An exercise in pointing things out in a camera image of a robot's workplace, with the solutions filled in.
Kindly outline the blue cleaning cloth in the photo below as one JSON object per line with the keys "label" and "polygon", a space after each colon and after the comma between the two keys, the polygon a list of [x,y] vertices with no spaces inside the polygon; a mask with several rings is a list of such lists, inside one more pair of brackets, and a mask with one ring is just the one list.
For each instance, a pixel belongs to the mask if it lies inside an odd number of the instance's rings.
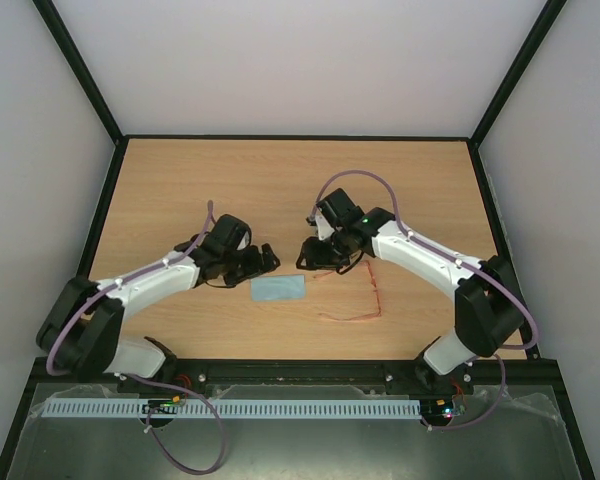
{"label": "blue cleaning cloth", "polygon": [[306,295],[304,275],[258,277],[250,282],[251,299],[255,302],[302,299]]}

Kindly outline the red thin frame sunglasses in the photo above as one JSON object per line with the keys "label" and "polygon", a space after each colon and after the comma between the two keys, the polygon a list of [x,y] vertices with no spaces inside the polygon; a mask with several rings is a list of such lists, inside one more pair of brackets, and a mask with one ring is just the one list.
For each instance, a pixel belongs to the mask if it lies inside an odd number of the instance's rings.
{"label": "red thin frame sunglasses", "polygon": [[344,275],[333,271],[312,274],[307,298],[318,317],[327,321],[365,322],[382,315],[376,276],[367,260]]}

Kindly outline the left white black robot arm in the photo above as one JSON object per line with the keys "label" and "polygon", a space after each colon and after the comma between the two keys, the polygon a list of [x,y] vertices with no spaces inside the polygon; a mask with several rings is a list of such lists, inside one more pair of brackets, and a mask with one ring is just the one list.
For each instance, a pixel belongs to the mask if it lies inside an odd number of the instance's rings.
{"label": "left white black robot arm", "polygon": [[159,375],[171,352],[153,338],[123,336],[123,323],[214,280],[233,288],[275,271],[280,261],[272,247],[252,244],[251,236],[249,225],[232,215],[208,217],[200,233],[155,262],[99,281],[70,279],[36,336],[47,354],[47,373],[82,381],[98,374]]}

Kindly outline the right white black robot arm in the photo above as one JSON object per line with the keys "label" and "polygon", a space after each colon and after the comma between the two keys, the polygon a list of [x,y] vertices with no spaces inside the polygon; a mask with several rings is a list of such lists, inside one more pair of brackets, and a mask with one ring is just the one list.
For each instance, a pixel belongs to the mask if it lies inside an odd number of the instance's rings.
{"label": "right white black robot arm", "polygon": [[427,391],[440,390],[461,365],[502,349],[523,325],[519,284],[500,256],[481,260],[455,252],[388,210],[363,211],[341,188],[318,201],[307,222],[315,233],[303,242],[297,268],[343,275],[369,256],[406,269],[452,301],[453,327],[416,358],[415,376]]}

